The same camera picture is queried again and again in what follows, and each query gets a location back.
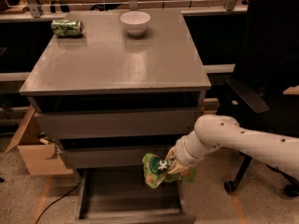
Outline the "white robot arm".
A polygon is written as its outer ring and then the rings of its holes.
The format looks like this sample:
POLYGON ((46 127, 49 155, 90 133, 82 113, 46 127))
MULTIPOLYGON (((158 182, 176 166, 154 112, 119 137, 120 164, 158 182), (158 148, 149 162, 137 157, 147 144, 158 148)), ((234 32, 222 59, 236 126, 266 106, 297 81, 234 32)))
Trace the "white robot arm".
POLYGON ((204 115, 191 133, 182 136, 166 158, 181 166, 195 166, 207 154, 230 148, 299 178, 299 139, 248 130, 231 117, 204 115))

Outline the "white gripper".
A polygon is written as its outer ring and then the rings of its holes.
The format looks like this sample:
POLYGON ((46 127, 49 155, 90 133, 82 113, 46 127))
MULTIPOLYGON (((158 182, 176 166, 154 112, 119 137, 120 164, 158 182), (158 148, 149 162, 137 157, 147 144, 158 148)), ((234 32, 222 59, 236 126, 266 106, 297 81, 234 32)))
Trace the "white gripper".
POLYGON ((176 161, 172 161, 167 169, 169 175, 186 171, 188 166, 195 166, 208 153, 206 147, 195 134, 182 136, 177 140, 175 147, 171 147, 165 159, 173 160, 176 154, 176 161))

